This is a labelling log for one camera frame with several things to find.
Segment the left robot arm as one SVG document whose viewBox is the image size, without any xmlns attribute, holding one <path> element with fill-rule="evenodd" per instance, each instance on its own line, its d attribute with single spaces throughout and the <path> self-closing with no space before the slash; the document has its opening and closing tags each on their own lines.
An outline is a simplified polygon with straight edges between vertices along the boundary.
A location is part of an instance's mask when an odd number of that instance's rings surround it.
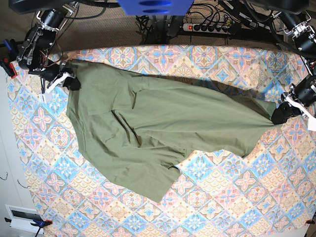
<svg viewBox="0 0 316 237">
<path fill-rule="evenodd" d="M 308 112 L 308 107 L 316 102 L 316 30 L 309 25 L 311 16 L 306 12 L 308 0 L 265 0 L 264 7 L 276 11 L 268 20 L 273 37 L 290 51 L 305 59 L 309 76 L 297 85 L 291 84 L 289 92 L 282 94 L 281 103 L 274 110 L 271 120 L 279 125 L 289 118 L 306 116 L 308 130 L 316 130 L 316 116 Z M 285 27 L 283 32 L 292 37 L 293 45 L 281 40 L 273 27 L 274 19 L 279 18 Z"/>
</svg>

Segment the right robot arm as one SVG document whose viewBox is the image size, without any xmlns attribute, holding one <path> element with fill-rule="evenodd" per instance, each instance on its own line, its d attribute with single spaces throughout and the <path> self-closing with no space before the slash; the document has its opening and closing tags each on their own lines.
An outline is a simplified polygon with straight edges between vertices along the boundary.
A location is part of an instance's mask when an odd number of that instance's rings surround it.
<svg viewBox="0 0 316 237">
<path fill-rule="evenodd" d="M 56 87 L 75 91 L 80 82 L 75 73 L 61 57 L 57 61 L 48 58 L 57 44 L 58 33 L 67 23 L 67 17 L 74 14 L 78 2 L 72 0 L 10 0 L 9 8 L 20 14 L 36 14 L 37 22 L 27 32 L 16 60 L 20 68 L 40 77 L 39 100 L 52 100 Z"/>
</svg>

